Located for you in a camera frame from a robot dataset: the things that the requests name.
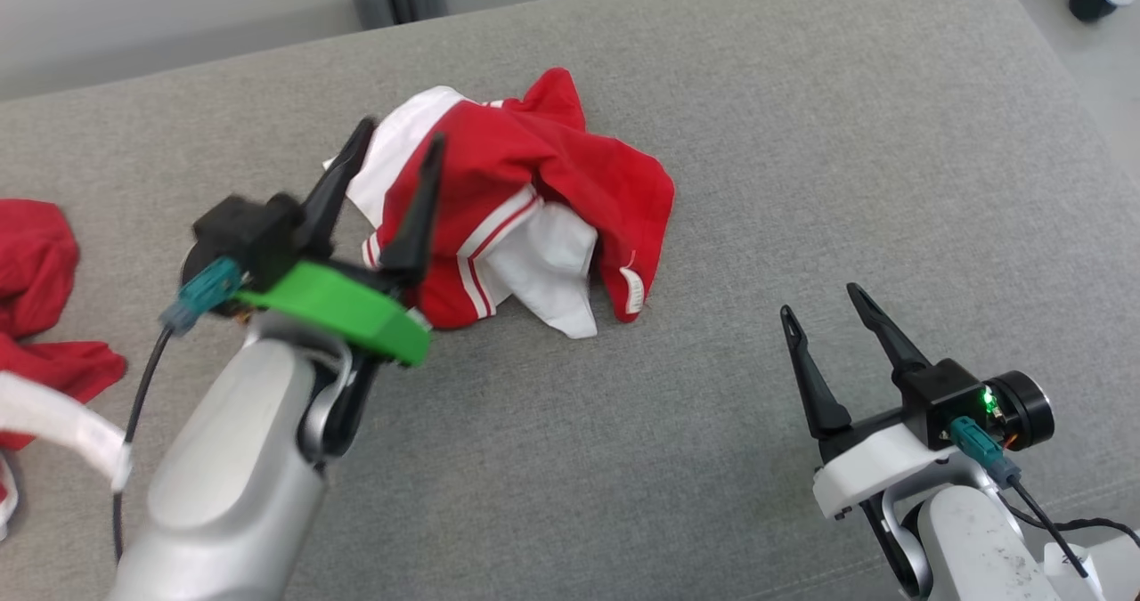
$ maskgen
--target gray floor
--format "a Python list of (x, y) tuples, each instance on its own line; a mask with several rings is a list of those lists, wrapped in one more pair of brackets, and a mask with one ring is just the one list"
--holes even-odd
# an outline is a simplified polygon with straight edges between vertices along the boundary
[(1020, 0), (1076, 79), (1117, 161), (1140, 184), (1140, 5), (1084, 25), (1067, 0)]

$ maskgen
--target green led light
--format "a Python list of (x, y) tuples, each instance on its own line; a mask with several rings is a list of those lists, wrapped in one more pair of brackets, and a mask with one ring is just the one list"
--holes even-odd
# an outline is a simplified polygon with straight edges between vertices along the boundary
[(986, 406), (986, 414), (993, 414), (994, 409), (997, 408), (997, 398), (994, 397), (994, 392), (990, 388), (983, 390), (982, 403)]

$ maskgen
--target black cable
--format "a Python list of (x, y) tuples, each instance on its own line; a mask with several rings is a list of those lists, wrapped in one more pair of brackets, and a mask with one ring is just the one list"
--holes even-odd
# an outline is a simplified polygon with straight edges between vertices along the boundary
[[(1017, 507), (1013, 507), (1012, 505), (1009, 504), (1008, 501), (1005, 501), (1005, 497), (1001, 497), (1001, 500), (1002, 503), (1005, 504), (1005, 507), (1009, 507), (1009, 511), (1015, 517), (1017, 517), (1019, 521), (1021, 521), (1027, 526), (1033, 526), (1037, 529), (1042, 530), (1045, 529), (1045, 526), (1042, 525), (1042, 522), (1039, 521), (1035, 517), (1033, 517), (1032, 514), (1026, 514), (1025, 512), (1018, 510)], [(1083, 530), (1088, 528), (1112, 528), (1116, 531), (1121, 531), (1127, 535), (1127, 537), (1131, 538), (1132, 542), (1137, 544), (1137, 547), (1140, 547), (1140, 536), (1137, 536), (1135, 530), (1125, 526), (1124, 523), (1119, 523), (1112, 519), (1105, 519), (1104, 517), (1094, 517), (1092, 519), (1073, 519), (1072, 521), (1065, 521), (1061, 523), (1053, 523), (1053, 525), (1057, 526), (1057, 528), (1062, 533), (1073, 530)]]
[(1069, 563), (1073, 565), (1073, 569), (1076, 570), (1076, 574), (1078, 574), (1081, 578), (1086, 579), (1089, 577), (1089, 571), (1084, 569), (1084, 563), (1082, 563), (1081, 560), (1076, 558), (1076, 553), (1073, 552), (1073, 549), (1069, 547), (1068, 542), (1065, 541), (1064, 536), (1061, 536), (1061, 531), (1059, 531), (1057, 526), (1054, 526), (1053, 522), (1049, 519), (1049, 514), (1045, 514), (1045, 511), (1043, 511), (1041, 506), (1037, 505), (1037, 502), (1033, 500), (1033, 496), (1029, 495), (1029, 492), (1026, 490), (1025, 486), (1021, 485), (1021, 478), (1017, 474), (1011, 476), (1009, 478), (1009, 486), (1013, 488), (1013, 492), (1016, 492), (1018, 496), (1021, 496), (1021, 501), (1024, 501), (1025, 504), (1029, 506), (1029, 510), (1037, 515), (1037, 519), (1041, 519), (1041, 525), (1044, 526), (1044, 529), (1048, 533), (1050, 533), (1050, 535), (1052, 535), (1053, 541), (1057, 542), (1057, 545), (1059, 545), (1061, 552), (1065, 553), (1066, 559), (1069, 560)]
[[(154, 379), (154, 371), (158, 367), (158, 359), (162, 358), (163, 350), (170, 341), (174, 330), (163, 327), (158, 334), (158, 340), (154, 342), (154, 350), (146, 362), (146, 369), (139, 379), (139, 389), (135, 392), (135, 405), (131, 406), (131, 416), (127, 420), (127, 430), (123, 432), (123, 444), (129, 445), (135, 440), (135, 430), (139, 427), (139, 415), (142, 414), (142, 403), (146, 401), (146, 392), (150, 389), (150, 379)], [(115, 562), (123, 558), (123, 493), (116, 492), (111, 496), (111, 531), (115, 539)]]

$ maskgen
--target red fabric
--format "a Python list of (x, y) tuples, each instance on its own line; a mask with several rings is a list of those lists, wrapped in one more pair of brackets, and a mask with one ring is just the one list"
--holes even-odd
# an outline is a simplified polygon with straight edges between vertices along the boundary
[[(546, 72), (522, 100), (506, 100), (500, 108), (462, 101), (448, 111), (385, 195), (377, 230), (382, 250), (396, 236), (430, 139), (439, 132), (447, 135), (440, 218), (434, 259), (416, 306), (433, 325), (462, 327), (478, 319), (463, 289), (464, 275), (474, 276), (475, 270), (457, 254), (491, 212), (529, 185), (545, 200), (569, 205), (598, 232), (601, 249), (594, 263), (614, 315), (622, 322), (637, 318), (657, 273), (673, 210), (673, 181), (653, 157), (614, 138), (586, 132), (569, 72)], [(503, 225), (511, 220), (507, 217)], [(462, 270), (465, 263), (472, 267)], [(632, 287), (621, 268), (636, 273), (644, 286), (632, 310), (627, 309)]]
[[(99, 342), (17, 343), (59, 320), (76, 265), (79, 246), (59, 208), (0, 200), (0, 371), (88, 403), (123, 376), (123, 357)], [(0, 447), (28, 442), (31, 437), (0, 432)]]

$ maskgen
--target camera lens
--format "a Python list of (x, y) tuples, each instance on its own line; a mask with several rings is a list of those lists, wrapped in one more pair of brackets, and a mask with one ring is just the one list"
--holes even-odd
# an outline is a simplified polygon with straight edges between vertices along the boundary
[(1010, 439), (1017, 434), (1009, 449), (1025, 449), (1053, 436), (1053, 408), (1034, 379), (1020, 372), (1007, 372), (985, 381), (985, 384), (1001, 407), (997, 424), (1002, 438)]

